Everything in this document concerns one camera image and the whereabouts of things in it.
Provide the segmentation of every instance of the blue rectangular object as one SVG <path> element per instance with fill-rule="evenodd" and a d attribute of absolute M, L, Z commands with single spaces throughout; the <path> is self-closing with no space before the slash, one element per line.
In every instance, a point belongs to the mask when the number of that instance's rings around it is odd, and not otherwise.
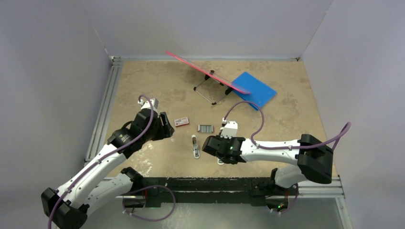
<path fill-rule="evenodd" d="M 252 101 L 262 108 L 277 92 L 271 87 L 267 86 L 260 80 L 253 77 L 251 74 L 244 72 L 233 83 L 250 91 L 251 94 L 242 94 L 234 90 L 234 92 L 245 101 Z"/>

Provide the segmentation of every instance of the gray wall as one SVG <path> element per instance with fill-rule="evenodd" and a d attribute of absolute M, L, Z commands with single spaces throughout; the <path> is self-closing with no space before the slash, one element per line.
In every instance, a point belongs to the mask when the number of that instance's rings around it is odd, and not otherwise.
<path fill-rule="evenodd" d="M 82 0 L 110 55 L 295 58 L 332 0 Z"/>
<path fill-rule="evenodd" d="M 334 0 L 303 55 L 356 229 L 404 228 L 405 2 Z"/>
<path fill-rule="evenodd" d="M 0 228 L 45 228 L 40 194 L 83 165 L 109 59 L 79 0 L 0 1 Z"/>

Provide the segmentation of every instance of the floor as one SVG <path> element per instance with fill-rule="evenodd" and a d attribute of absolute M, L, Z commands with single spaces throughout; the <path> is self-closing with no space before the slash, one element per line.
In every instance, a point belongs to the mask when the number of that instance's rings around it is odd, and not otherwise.
<path fill-rule="evenodd" d="M 232 81 L 243 72 L 266 83 L 277 95 L 263 108 L 265 126 L 256 135 L 260 141 L 286 141 L 310 133 L 321 141 L 326 140 L 311 86 L 302 62 L 258 61 L 203 61 L 196 62 L 213 69 L 220 76 Z M 159 112 L 166 112 L 171 125 L 174 119 L 188 117 L 190 124 L 176 127 L 173 137 L 147 142 L 127 161 L 108 176 L 116 176 L 121 169 L 133 167 L 147 177 L 268 177 L 273 168 L 286 164 L 255 161 L 237 165 L 218 165 L 217 159 L 202 152 L 199 159 L 192 155 L 191 135 L 197 136 L 202 147 L 209 134 L 197 133 L 197 125 L 214 125 L 217 133 L 222 117 L 228 109 L 242 99 L 230 93 L 212 106 L 193 87 L 204 75 L 177 61 L 126 61 L 120 77 L 117 95 L 109 122 L 107 136 L 125 122 L 133 120 L 140 106 L 140 94 L 156 97 Z M 205 82 L 199 91 L 210 99 L 224 93 L 224 87 L 214 80 Z M 249 137 L 260 127 L 260 113 L 247 104 L 238 105 L 228 119 L 238 122 L 238 136 Z"/>

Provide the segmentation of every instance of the red board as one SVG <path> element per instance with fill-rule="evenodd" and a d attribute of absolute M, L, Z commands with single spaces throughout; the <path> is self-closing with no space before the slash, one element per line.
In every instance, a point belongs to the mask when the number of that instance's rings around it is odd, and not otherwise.
<path fill-rule="evenodd" d="M 241 87 L 241 86 L 239 86 L 239 85 L 237 85 L 237 84 L 235 84 L 235 83 L 233 83 L 231 81 L 228 81 L 228 80 L 218 76 L 216 73 L 211 73 L 210 70 L 207 70 L 207 69 L 197 65 L 194 62 L 191 62 L 191 61 L 189 61 L 189 60 L 187 60 L 185 58 L 182 58 L 182 57 L 180 57 L 178 55 L 175 55 L 175 54 L 173 54 L 173 53 L 171 53 L 169 51 L 166 51 L 166 54 L 176 58 L 177 60 L 179 60 L 179 61 L 181 61 L 183 63 L 186 63 L 187 65 L 197 69 L 198 71 L 200 71 L 200 72 L 202 72 L 202 73 L 204 73 L 206 75 L 209 75 L 210 77 L 212 77 L 216 81 L 219 81 L 219 82 L 225 84 L 228 87 L 232 87 L 233 89 L 237 90 L 238 92 L 240 92 L 242 94 L 251 94 L 250 91 L 246 90 L 245 88 L 243 88 L 243 87 Z"/>

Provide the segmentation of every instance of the robotic arm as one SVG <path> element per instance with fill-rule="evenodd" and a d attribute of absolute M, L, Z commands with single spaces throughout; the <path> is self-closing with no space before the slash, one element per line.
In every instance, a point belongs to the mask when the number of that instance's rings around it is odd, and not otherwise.
<path fill-rule="evenodd" d="M 128 159 L 134 152 L 140 150 L 142 145 L 149 140 L 156 141 L 171 137 L 174 129 L 170 125 L 166 113 L 158 114 L 158 100 L 151 99 L 140 101 L 142 105 L 134 121 L 127 122 L 124 126 L 114 131 L 107 140 L 107 144 L 73 178 L 59 186 L 57 190 L 47 188 L 42 194 L 42 204 L 45 214 L 50 217 L 51 211 L 56 206 L 52 221 L 60 228 L 80 228 L 97 208 L 123 193 L 142 187 L 135 179 L 141 176 L 133 169 L 123 170 L 121 174 L 110 182 L 101 182 L 116 166 Z M 152 115 L 151 125 L 137 141 L 130 146 L 111 154 L 112 151 L 128 144 L 139 136 L 147 127 Z"/>
<path fill-rule="evenodd" d="M 290 164 L 276 168 L 272 172 L 275 185 L 289 188 L 292 185 L 310 180 L 320 184 L 330 184 L 332 179 L 333 150 L 328 146 L 313 149 L 296 149 L 294 146 L 311 146 L 321 143 L 312 135 L 302 134 L 301 139 L 285 142 L 262 142 L 256 145 L 249 138 L 236 137 L 237 123 L 223 120 L 223 127 L 216 136 L 209 136 L 202 150 L 216 156 L 226 164 L 250 161 L 276 161 Z M 268 150 L 259 148 L 280 147 L 285 149 Z"/>

